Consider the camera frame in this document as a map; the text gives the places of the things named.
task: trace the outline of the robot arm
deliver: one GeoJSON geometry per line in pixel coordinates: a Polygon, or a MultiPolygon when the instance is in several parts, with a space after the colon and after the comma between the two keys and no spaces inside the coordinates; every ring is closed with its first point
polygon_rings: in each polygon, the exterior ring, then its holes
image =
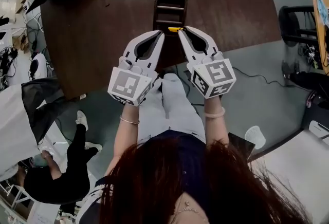
{"type": "Polygon", "coordinates": [[[114,67],[108,93],[116,100],[138,106],[158,77],[155,71],[165,34],[155,30],[131,40],[119,66],[114,67]]]}
{"type": "Polygon", "coordinates": [[[228,93],[236,82],[229,59],[224,59],[213,38],[192,28],[171,28],[182,43],[191,82],[208,99],[228,93]]]}
{"type": "MultiPolygon", "coordinates": [[[[236,77],[229,59],[224,59],[215,41],[204,32],[192,28],[169,28],[178,32],[192,74],[191,82],[208,99],[227,93],[236,77]]],[[[108,93],[116,100],[138,106],[158,77],[155,71],[165,34],[150,31],[131,40],[119,66],[114,67],[108,93]]]]}

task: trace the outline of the white lab coat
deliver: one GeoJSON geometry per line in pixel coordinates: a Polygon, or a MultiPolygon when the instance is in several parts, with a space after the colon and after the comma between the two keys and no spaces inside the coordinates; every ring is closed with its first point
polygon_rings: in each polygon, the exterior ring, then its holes
{"type": "Polygon", "coordinates": [[[16,164],[39,154],[22,100],[21,85],[0,92],[0,181],[17,172],[16,164]]]}

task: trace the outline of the necklace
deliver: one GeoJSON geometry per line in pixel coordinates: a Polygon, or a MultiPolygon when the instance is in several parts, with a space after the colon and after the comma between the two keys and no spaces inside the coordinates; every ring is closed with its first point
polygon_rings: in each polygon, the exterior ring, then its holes
{"type": "Polygon", "coordinates": [[[191,211],[191,212],[194,212],[195,214],[197,214],[200,218],[202,218],[202,220],[204,221],[204,223],[209,224],[208,220],[205,219],[205,218],[203,218],[198,210],[190,207],[190,203],[188,201],[185,201],[185,206],[186,206],[186,208],[183,208],[180,211],[177,211],[176,216],[178,214],[182,213],[182,212],[191,211]]]}

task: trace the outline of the wooden panel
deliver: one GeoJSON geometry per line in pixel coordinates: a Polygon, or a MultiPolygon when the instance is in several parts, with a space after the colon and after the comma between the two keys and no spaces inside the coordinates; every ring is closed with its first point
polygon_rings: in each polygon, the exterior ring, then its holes
{"type": "MultiPolygon", "coordinates": [[[[108,85],[127,43],[152,30],[154,0],[48,0],[42,20],[50,56],[65,95],[108,85]]],[[[221,51],[281,38],[273,0],[189,0],[186,23],[211,35],[221,51]]],[[[160,66],[184,61],[166,41],[160,66]]]]}

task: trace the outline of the black office chair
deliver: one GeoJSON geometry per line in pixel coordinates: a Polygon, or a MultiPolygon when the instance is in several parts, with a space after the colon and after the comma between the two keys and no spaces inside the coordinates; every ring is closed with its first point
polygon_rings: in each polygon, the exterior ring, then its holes
{"type": "Polygon", "coordinates": [[[312,16],[315,25],[313,6],[284,6],[279,11],[279,24],[283,41],[289,47],[294,47],[297,43],[305,43],[313,46],[318,46],[319,43],[316,29],[300,28],[296,12],[309,13],[312,16]]]}

